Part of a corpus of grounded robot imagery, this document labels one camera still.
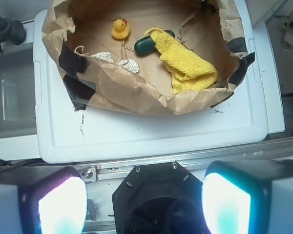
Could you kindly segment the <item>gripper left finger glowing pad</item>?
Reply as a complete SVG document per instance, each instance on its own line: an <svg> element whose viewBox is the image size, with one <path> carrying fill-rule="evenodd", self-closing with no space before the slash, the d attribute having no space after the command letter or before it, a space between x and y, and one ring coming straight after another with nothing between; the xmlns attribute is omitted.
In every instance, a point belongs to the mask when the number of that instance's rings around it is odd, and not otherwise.
<svg viewBox="0 0 293 234"><path fill-rule="evenodd" d="M86 211L74 167L0 167L0 234L80 234Z"/></svg>

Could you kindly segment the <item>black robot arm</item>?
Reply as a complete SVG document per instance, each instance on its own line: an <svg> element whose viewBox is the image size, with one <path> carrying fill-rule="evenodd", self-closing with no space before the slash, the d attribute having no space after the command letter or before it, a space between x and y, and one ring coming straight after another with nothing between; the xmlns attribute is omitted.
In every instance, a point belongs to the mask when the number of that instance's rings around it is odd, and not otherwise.
<svg viewBox="0 0 293 234"><path fill-rule="evenodd" d="M111 196L118 234L293 234L293 159L134 167ZM0 167L0 234L80 234L95 220L71 166Z"/></svg>

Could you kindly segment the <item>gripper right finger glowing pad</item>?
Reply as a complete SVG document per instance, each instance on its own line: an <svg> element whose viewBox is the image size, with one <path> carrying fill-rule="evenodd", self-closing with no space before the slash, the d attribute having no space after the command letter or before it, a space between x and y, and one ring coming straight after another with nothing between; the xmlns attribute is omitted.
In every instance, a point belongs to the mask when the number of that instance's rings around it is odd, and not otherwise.
<svg viewBox="0 0 293 234"><path fill-rule="evenodd" d="M293 234L293 159L212 162L202 208L213 234Z"/></svg>

